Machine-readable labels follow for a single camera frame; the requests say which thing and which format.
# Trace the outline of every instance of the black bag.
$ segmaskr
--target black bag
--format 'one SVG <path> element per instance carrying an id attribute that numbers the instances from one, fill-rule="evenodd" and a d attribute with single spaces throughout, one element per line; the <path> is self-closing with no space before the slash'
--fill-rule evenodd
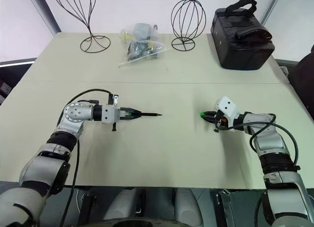
<path id="1" fill-rule="evenodd" d="M 247 4 L 247 10 L 240 8 Z M 217 9 L 211 26 L 220 65 L 226 69 L 259 69 L 275 50 L 271 34 L 255 18 L 256 1 L 240 0 Z"/>
<path id="2" fill-rule="evenodd" d="M 288 75 L 290 84 L 314 119 L 314 46 Z"/>

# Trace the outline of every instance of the plastic bag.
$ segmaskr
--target plastic bag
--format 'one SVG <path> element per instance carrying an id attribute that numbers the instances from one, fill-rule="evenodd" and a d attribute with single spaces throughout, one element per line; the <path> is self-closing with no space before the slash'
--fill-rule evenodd
<path id="1" fill-rule="evenodd" d="M 119 65 L 134 62 L 142 58 L 155 59 L 159 53 L 170 49 L 158 42 L 158 26 L 134 24 L 121 30 L 121 39 L 125 43 L 125 55 Z"/>

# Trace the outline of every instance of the white table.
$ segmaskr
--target white table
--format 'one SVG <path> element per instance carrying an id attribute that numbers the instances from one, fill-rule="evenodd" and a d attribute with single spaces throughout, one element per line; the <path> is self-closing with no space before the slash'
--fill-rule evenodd
<path id="1" fill-rule="evenodd" d="M 121 107 L 163 116 L 110 125 L 86 122 L 81 136 L 77 185 L 264 188 L 258 157 L 243 132 L 213 132 L 199 114 L 229 96 L 242 110 L 275 113 L 277 123 L 296 138 L 301 175 L 314 187 L 314 123 L 273 58 L 257 71 L 224 70 L 211 37 L 196 48 L 170 50 L 154 61 L 118 68 L 118 34 L 112 46 L 87 54 L 84 34 L 58 34 L 0 107 L 0 180 L 17 181 L 23 166 L 54 131 L 64 104 L 90 88 L 119 94 Z M 172 35 L 162 35 L 169 43 Z M 82 99 L 107 102 L 105 93 Z M 291 156 L 293 146 L 282 133 Z M 66 184 L 72 183 L 74 149 Z"/>

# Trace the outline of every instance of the bag handle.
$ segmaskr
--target bag handle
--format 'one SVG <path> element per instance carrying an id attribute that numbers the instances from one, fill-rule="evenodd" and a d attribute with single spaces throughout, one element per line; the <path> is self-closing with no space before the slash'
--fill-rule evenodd
<path id="1" fill-rule="evenodd" d="M 265 40 L 270 40 L 272 38 L 271 34 L 263 26 L 251 26 L 235 32 L 235 35 L 238 39 L 243 39 L 252 35 L 258 35 Z"/>
<path id="2" fill-rule="evenodd" d="M 242 10 L 240 12 L 237 12 L 238 15 L 245 15 L 245 16 L 252 16 L 253 13 L 256 11 L 256 4 L 257 2 L 255 0 L 239 0 L 237 3 L 229 5 L 226 8 L 225 14 L 232 15 L 232 12 L 236 9 L 239 9 L 240 7 L 243 7 L 247 4 L 251 4 L 252 6 L 247 10 Z"/>

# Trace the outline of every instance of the robotic arm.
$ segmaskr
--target robotic arm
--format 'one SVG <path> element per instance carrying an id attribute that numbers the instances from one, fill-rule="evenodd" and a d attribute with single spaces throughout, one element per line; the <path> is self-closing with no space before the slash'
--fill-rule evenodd
<path id="1" fill-rule="evenodd" d="M 119 120 L 131 120 L 152 116 L 132 108 L 119 108 L 118 95 L 109 94 L 107 105 L 86 105 L 82 102 L 68 104 L 60 123 L 48 141 L 25 165 L 20 174 L 20 187 L 0 195 L 0 226 L 33 226 L 49 196 L 59 193 L 65 184 L 71 152 L 83 131 L 86 120 L 113 124 Z"/>
<path id="2" fill-rule="evenodd" d="M 262 206 L 267 222 L 274 226 L 313 226 L 314 212 L 307 190 L 293 163 L 281 135 L 276 131 L 275 115 L 240 114 L 227 97 L 216 104 L 217 111 L 201 113 L 201 117 L 215 124 L 215 131 L 244 130 L 252 135 L 259 156 L 267 191 Z"/>

